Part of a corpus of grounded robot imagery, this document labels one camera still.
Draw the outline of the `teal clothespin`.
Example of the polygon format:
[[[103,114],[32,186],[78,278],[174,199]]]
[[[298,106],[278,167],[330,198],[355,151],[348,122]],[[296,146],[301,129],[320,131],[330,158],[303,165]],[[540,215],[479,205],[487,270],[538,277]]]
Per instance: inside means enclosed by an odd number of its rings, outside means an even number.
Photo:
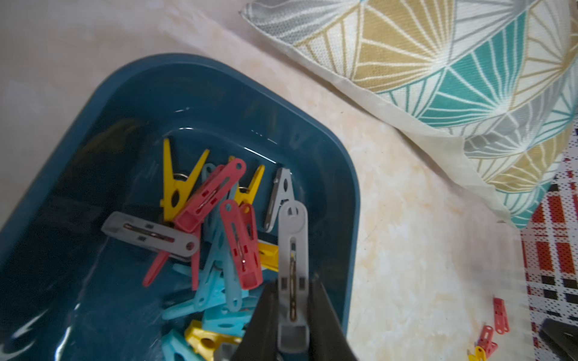
[[[221,214],[219,208],[223,201],[228,200],[227,195],[218,202],[215,208],[209,214],[209,220],[204,225],[204,235],[203,239],[209,242],[212,246],[212,233],[215,230],[215,226],[218,225],[219,222],[223,221],[221,219]],[[239,311],[242,305],[243,297],[246,295],[246,292],[242,290],[242,287],[239,284],[239,277],[237,275],[236,267],[233,263],[233,257],[230,251],[230,245],[227,240],[225,241],[225,248],[224,248],[224,261],[223,261],[223,279],[224,279],[224,292],[226,296],[227,308],[229,311]]]
[[[166,361],[175,361],[179,355],[184,361],[204,361],[204,359],[192,349],[184,337],[171,330],[161,339],[161,349]]]
[[[229,311],[227,305],[219,305],[205,310],[202,319],[203,329],[223,335],[242,338],[246,326],[250,323],[258,298],[249,296],[242,300],[239,311]]]
[[[162,312],[162,319],[173,320],[226,302],[222,275],[225,241],[224,227],[219,222],[212,233],[212,246],[205,267],[200,272],[200,283],[194,298],[167,308]]]

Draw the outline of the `red clothespin front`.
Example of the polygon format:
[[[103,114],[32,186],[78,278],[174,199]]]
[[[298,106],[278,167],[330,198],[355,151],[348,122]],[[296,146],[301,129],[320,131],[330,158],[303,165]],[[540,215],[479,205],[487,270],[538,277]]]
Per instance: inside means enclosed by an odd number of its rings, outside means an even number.
[[[239,158],[217,166],[174,219],[176,228],[193,233],[245,172],[246,164]]]

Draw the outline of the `teal clothespin front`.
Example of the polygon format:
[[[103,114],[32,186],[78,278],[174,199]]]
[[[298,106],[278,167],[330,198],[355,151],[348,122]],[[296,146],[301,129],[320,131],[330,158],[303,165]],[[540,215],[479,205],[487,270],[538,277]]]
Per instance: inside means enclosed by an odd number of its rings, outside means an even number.
[[[192,349],[184,337],[171,330],[161,339],[161,349],[166,361],[175,361],[179,355],[184,361],[204,361],[204,359]]]

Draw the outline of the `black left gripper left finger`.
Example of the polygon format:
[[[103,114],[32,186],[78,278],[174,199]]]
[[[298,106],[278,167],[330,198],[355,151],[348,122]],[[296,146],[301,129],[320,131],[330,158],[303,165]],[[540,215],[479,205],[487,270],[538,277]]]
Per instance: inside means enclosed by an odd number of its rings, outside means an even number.
[[[236,360],[277,360],[278,285],[267,284],[261,293],[248,329],[232,356]]]

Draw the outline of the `grey clothespin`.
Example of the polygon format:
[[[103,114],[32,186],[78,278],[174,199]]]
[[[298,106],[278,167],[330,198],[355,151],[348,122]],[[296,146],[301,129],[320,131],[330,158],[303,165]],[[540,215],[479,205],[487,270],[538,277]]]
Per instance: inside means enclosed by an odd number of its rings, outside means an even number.
[[[155,224],[119,211],[108,216],[101,227],[103,233],[122,242],[167,252],[177,259],[191,258],[200,250],[200,240],[194,234]]]
[[[271,233],[278,217],[281,206],[288,201],[294,200],[294,188],[289,168],[280,168],[274,178],[269,206],[266,212],[264,228],[266,233]]]
[[[278,213],[278,338],[281,353],[309,348],[309,224],[306,206],[288,201]]]

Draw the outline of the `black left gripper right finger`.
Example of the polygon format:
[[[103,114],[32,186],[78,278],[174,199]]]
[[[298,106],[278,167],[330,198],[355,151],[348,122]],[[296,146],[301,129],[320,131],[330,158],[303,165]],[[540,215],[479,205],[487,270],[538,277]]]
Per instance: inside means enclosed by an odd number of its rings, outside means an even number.
[[[309,283],[309,360],[357,360],[319,278]]]

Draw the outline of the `dark teal storage box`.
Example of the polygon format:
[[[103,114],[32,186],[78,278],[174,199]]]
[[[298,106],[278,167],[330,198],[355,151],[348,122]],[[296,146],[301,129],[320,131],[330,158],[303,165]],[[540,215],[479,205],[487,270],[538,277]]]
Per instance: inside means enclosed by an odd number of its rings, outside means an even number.
[[[163,142],[177,179],[204,151],[220,165],[265,168],[254,209],[263,229],[275,173],[291,171],[309,213],[309,269],[347,327],[361,196],[352,160],[326,126],[232,68],[186,54],[130,63],[106,79],[1,231],[3,360],[161,360],[162,339],[191,316],[162,312],[191,299],[188,276],[155,253],[106,236],[120,211],[162,221]]]

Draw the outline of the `yellow clothespin front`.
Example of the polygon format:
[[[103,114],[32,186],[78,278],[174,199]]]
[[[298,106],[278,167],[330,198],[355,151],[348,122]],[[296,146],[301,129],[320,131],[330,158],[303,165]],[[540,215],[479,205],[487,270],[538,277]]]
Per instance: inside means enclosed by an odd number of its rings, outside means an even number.
[[[260,264],[264,269],[278,272],[278,246],[259,241]]]

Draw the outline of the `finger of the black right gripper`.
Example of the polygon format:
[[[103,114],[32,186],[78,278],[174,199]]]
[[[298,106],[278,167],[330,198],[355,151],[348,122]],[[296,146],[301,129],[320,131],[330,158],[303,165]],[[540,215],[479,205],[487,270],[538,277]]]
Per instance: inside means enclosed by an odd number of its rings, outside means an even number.
[[[560,360],[577,361],[577,326],[546,319],[539,336]]]

